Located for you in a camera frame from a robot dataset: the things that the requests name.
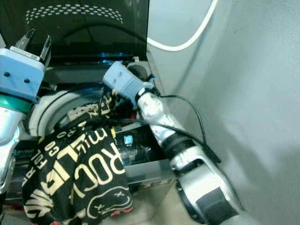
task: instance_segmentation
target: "floor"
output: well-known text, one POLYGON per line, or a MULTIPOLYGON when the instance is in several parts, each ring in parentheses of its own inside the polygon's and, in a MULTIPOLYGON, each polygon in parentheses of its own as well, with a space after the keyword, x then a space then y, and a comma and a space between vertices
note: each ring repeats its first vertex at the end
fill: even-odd
MULTIPOLYGON (((160 187, 150 192, 140 192, 134 196, 134 201, 135 209, 131 213, 106 219, 101 225, 197 224, 188 217, 174 185, 167 191, 160 187)), ((7 210, 2 225, 31 225, 31 223, 21 211, 7 210)))

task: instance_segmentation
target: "white wall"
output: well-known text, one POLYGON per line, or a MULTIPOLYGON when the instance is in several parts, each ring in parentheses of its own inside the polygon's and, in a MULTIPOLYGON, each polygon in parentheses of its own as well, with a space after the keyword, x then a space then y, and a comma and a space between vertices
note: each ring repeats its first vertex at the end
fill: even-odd
MULTIPOLYGON (((166 45, 179 45, 197 30, 210 6, 210 0, 150 0, 148 36, 166 45)), ((194 99, 207 70, 232 0, 220 0, 202 37, 181 52, 164 52, 150 47, 166 94, 181 94, 194 99)), ((173 112, 184 122, 189 106, 174 100, 173 112)))
POLYGON ((300 224, 299 12, 298 0, 236 1, 194 99, 243 206, 266 225, 300 224))

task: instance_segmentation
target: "blue light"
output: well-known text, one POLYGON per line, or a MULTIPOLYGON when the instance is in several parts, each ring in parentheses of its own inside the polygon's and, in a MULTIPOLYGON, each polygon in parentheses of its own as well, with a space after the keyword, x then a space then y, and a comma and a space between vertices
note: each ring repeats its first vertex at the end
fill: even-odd
POLYGON ((124 136, 124 143, 125 144, 132 144, 133 143, 133 137, 131 135, 124 136))

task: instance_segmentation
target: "black lid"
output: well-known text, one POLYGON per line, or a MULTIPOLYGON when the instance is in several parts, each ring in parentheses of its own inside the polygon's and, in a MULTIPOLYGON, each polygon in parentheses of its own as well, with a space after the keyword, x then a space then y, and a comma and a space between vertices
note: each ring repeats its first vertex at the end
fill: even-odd
POLYGON ((7 45, 15 45, 35 28, 28 51, 39 55, 50 35, 51 63, 146 59, 149 0, 2 0, 0 4, 0 32, 7 45))

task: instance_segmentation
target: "gray plastic part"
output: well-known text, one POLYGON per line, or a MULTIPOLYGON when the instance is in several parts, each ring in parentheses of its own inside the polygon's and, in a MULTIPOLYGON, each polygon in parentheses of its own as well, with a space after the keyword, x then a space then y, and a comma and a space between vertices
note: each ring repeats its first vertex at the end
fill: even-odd
POLYGON ((103 77, 103 82, 121 95, 129 98, 136 105, 135 97, 142 88, 153 88, 148 82, 143 82, 132 74, 120 61, 114 62, 103 77))
POLYGON ((45 67, 37 61, 38 56, 11 49, 0 49, 0 91, 36 103, 45 67))

